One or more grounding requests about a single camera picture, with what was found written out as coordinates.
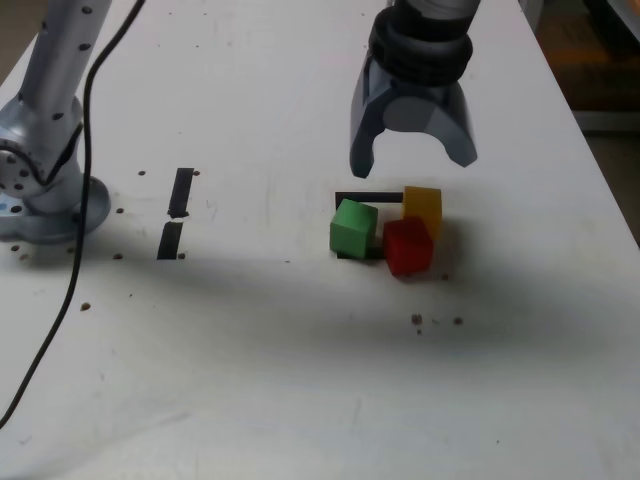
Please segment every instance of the black tape strip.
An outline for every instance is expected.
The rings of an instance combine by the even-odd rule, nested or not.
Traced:
[[[340,260],[360,260],[360,261],[362,261],[361,258],[353,258],[353,257],[350,257],[349,255],[344,255],[342,253],[338,253],[336,255]],[[382,248],[382,245],[377,245],[377,246],[371,247],[369,250],[367,250],[367,257],[364,260],[365,261],[366,260],[384,260],[384,249]]]
[[[182,223],[167,222],[162,230],[160,247],[158,247],[158,260],[175,260],[178,258]]]
[[[171,193],[169,211],[167,212],[171,218],[184,218],[189,216],[187,204],[189,203],[193,172],[193,168],[179,168],[176,172],[176,180],[173,183],[173,193]]]
[[[353,200],[360,203],[402,203],[402,192],[336,192],[336,210],[342,200]]]

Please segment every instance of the black cable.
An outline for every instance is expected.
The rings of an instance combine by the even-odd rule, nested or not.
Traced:
[[[69,280],[69,288],[67,289],[67,294],[64,298],[64,301],[62,302],[62,307],[60,307],[60,312],[58,313],[58,316],[56,317],[55,322],[53,322],[53,326],[51,327],[51,330],[49,330],[49,334],[47,335],[47,338],[45,338],[44,342],[42,343],[42,346],[40,347],[40,350],[38,350],[38,353],[33,359],[33,362],[31,363],[31,366],[29,367],[27,374],[22,380],[22,383],[20,384],[18,391],[13,397],[13,400],[11,401],[11,405],[9,405],[7,412],[4,414],[2,419],[0,419],[0,430],[4,428],[4,426],[7,424],[7,422],[15,412],[16,408],[18,407],[18,404],[20,403],[20,400],[22,399],[24,392],[27,390],[27,387],[29,386],[29,382],[31,381],[33,374],[36,372],[36,369],[38,368],[40,361],[44,357],[44,354],[47,353],[47,349],[49,348],[49,345],[51,345],[53,338],[58,332],[58,329],[62,324],[62,320],[64,320],[64,317],[67,314],[67,311],[69,310],[69,305],[71,304],[71,300],[73,299],[73,294],[76,289],[76,284],[78,283],[78,274],[80,273],[80,263],[82,262],[82,248],[84,247],[84,232],[85,232],[85,226],[87,222],[87,205],[89,200],[89,184],[91,183],[91,121],[90,121],[91,120],[90,118],[91,117],[90,115],[91,89],[93,87],[93,81],[95,80],[98,70],[100,69],[104,61],[107,59],[107,57],[109,57],[111,52],[116,48],[118,43],[120,43],[120,40],[122,40],[122,38],[125,36],[125,34],[127,33],[127,30],[129,30],[129,27],[138,16],[138,13],[140,13],[140,10],[142,9],[142,6],[144,5],[145,1],[146,0],[136,1],[135,5],[131,9],[131,12],[129,12],[129,15],[127,15],[127,18],[125,19],[124,23],[122,24],[118,32],[115,34],[115,36],[104,48],[104,50],[102,50],[100,55],[98,55],[98,58],[91,66],[91,69],[89,70],[89,74],[87,75],[87,81],[84,86],[84,100],[83,100],[84,101],[84,125],[85,125],[84,176],[82,180],[82,198],[80,200],[80,219],[78,222],[78,238],[76,240],[77,242],[76,253],[75,253],[75,256],[73,257],[73,269],[71,271],[71,279]]]

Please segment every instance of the red cube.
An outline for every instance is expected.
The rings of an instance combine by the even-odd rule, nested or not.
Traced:
[[[424,272],[431,266],[433,241],[419,217],[385,223],[382,244],[393,275]]]

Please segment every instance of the floor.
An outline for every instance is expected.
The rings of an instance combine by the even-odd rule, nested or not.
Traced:
[[[0,83],[37,32],[47,0],[0,0]],[[547,0],[546,11],[575,12],[577,0]],[[640,136],[588,137],[631,232],[640,244]]]

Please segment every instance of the black square outline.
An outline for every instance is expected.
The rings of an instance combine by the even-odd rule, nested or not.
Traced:
[[[404,201],[404,192],[336,192],[336,211],[340,207],[342,200],[353,200],[360,203],[402,203]],[[337,256],[340,260],[363,260],[341,253],[338,253]],[[367,251],[367,256],[364,260],[384,260],[382,246],[371,247]]]

